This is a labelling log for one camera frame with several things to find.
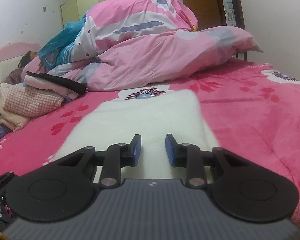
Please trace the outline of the cream white fleece sweater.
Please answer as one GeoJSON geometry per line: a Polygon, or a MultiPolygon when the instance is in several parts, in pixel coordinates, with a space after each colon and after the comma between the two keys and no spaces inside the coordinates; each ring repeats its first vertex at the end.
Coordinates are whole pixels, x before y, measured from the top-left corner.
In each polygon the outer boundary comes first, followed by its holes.
{"type": "Polygon", "coordinates": [[[173,168],[165,150],[165,137],[210,151],[219,142],[204,120],[199,100],[190,90],[179,90],[149,99],[111,100],[100,104],[72,130],[54,156],[60,159],[85,146],[103,151],[129,143],[141,135],[141,154],[136,167],[124,167],[122,178],[185,179],[185,169],[173,168]]]}

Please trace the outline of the stack of folded clothes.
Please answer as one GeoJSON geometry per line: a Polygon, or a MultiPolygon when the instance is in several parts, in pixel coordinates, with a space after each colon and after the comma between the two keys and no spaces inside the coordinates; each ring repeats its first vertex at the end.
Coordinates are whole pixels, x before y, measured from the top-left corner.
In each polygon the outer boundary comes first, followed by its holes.
{"type": "Polygon", "coordinates": [[[0,84],[0,140],[23,129],[32,118],[58,110],[79,97],[77,92],[50,81],[28,75],[26,80],[30,85],[0,84]]]}

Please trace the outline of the pink floral bed blanket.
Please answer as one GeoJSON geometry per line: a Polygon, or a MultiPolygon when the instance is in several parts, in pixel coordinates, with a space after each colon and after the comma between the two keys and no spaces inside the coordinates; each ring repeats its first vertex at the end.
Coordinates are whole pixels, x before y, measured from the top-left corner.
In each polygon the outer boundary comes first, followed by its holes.
{"type": "MultiPolygon", "coordinates": [[[[166,84],[87,93],[33,119],[0,140],[0,175],[22,175],[54,161],[75,126],[104,102],[179,90],[194,92],[219,146],[285,176],[300,193],[300,81],[270,64],[236,59],[166,84]]],[[[300,224],[300,201],[293,220],[300,224]]]]}

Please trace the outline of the black folded garment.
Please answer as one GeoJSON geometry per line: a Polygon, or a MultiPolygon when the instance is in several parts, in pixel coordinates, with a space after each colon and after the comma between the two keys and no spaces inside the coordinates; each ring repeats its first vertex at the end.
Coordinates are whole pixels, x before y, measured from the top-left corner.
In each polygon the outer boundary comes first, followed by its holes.
{"type": "Polygon", "coordinates": [[[53,76],[50,74],[46,73],[32,73],[27,71],[26,72],[27,76],[39,78],[45,81],[49,81],[51,83],[54,83],[55,85],[60,85],[62,87],[65,87],[67,89],[70,89],[79,95],[83,95],[85,92],[88,91],[88,88],[85,84],[78,83],[76,81],[73,81],[71,79],[67,79],[64,77],[59,77],[59,76],[53,76]]]}

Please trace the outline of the pink padded headboard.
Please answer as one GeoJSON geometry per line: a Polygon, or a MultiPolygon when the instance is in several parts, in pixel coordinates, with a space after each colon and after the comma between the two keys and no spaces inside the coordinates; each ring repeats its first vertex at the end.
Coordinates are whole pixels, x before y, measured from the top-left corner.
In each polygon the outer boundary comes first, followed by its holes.
{"type": "Polygon", "coordinates": [[[21,58],[28,51],[38,51],[40,45],[37,43],[17,42],[0,48],[0,84],[13,70],[17,69],[21,58]]]}

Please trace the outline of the pink patterned duvet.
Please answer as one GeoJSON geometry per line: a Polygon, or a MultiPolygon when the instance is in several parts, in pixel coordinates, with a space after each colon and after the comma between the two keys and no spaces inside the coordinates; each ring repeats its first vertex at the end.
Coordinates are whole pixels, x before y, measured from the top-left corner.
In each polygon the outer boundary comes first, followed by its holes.
{"type": "Polygon", "coordinates": [[[260,51],[253,36],[229,25],[198,30],[178,0],[107,0],[38,51],[23,70],[29,86],[62,77],[97,92],[189,77],[236,53],[260,51]]]}

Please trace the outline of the dark wooden door frame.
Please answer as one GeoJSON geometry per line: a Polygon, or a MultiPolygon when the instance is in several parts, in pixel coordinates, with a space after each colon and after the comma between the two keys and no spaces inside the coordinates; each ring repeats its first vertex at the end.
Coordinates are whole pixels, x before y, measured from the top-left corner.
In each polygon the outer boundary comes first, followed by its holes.
{"type": "Polygon", "coordinates": [[[198,21],[194,30],[220,25],[245,28],[241,0],[183,0],[183,3],[198,21]]]}

